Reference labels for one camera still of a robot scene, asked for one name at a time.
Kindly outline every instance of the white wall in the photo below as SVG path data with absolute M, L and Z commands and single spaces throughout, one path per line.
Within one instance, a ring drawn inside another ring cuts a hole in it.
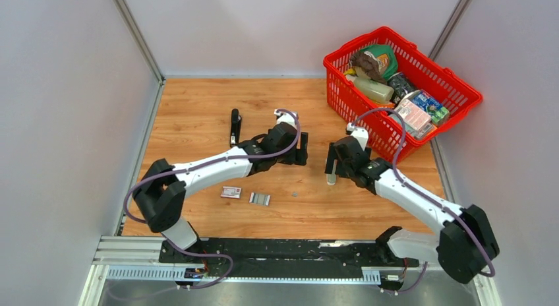
M 126 0 L 163 73 L 324 75 L 379 26 L 428 53 L 458 0 Z
M 490 218 L 503 305 L 557 305 L 559 0 L 473 0 L 438 62 L 485 96 L 440 135 L 461 202 Z
M 76 305 L 156 80 L 112 0 L 0 0 L 0 303 Z

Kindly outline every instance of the small package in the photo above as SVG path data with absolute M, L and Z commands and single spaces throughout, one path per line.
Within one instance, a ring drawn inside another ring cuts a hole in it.
M 396 123 L 398 123 L 398 125 L 400 124 L 400 119 L 398 119 L 398 117 L 396 117 L 396 115 L 391 114 L 391 115 L 389 115 L 389 117 L 396 120 Z M 431 132 L 435 131 L 436 129 L 437 129 L 437 127 L 435 125 L 433 125 L 432 123 L 429 123 L 426 127 L 421 129 L 421 131 L 415 131 L 408 124 L 405 124 L 405 131 L 407 133 L 409 133 L 412 137 L 416 138 L 417 140 L 421 140 L 421 139 L 425 138 L 425 136 L 427 136 Z
M 447 122 L 450 118 L 450 112 L 441 103 L 433 98 L 428 92 L 424 90 L 416 90 L 411 93 L 408 98 L 412 103 L 419 106 L 423 111 L 427 112 L 432 119 L 432 122 L 437 127 Z
M 241 198 L 241 188 L 224 186 L 223 191 L 221 192 L 221 197 L 226 199 L 239 199 Z
M 406 125 L 409 125 L 414 131 L 424 132 L 425 127 L 429 127 L 431 124 L 431 116 L 407 98 L 400 102 L 395 111 L 401 115 Z

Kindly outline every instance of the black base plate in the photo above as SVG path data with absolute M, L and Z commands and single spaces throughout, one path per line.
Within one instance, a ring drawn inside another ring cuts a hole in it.
M 375 255 L 375 243 L 338 245 L 335 240 L 206 238 L 191 248 L 194 253 L 224 253 L 233 258 L 229 276 L 255 278 L 361 278 L 363 266 L 403 267 L 402 259 L 382 262 Z M 178 253 L 164 241 L 161 263 L 202 263 L 201 258 Z M 207 259 L 210 276 L 222 275 L 226 259 Z M 409 267 L 419 262 L 408 259 Z

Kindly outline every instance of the wooden plank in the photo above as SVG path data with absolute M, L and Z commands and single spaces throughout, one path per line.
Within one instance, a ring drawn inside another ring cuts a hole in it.
M 305 167 L 276 165 L 270 171 L 224 185 L 243 188 L 241 199 L 220 198 L 221 185 L 185 201 L 183 216 L 201 237 L 284 237 L 375 239 L 390 226 L 428 232 L 412 215 L 347 179 L 326 184 L 329 142 L 345 136 L 345 122 L 326 103 L 324 79 L 168 80 L 148 143 L 140 177 L 150 164 L 195 161 L 229 149 L 230 115 L 243 116 L 241 140 L 275 124 L 273 110 L 298 111 L 309 133 Z M 418 184 L 443 196 L 430 148 L 400 164 Z M 271 195 L 269 206 L 249 204 L 250 192 Z M 135 203 L 131 211 L 139 214 Z M 151 235 L 147 226 L 127 220 L 123 235 Z

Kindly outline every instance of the small card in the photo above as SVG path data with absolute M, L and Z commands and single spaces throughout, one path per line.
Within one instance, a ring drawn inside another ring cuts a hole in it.
M 224 186 L 223 191 L 221 192 L 221 197 L 225 197 L 227 199 L 239 199 L 241 198 L 241 188 Z

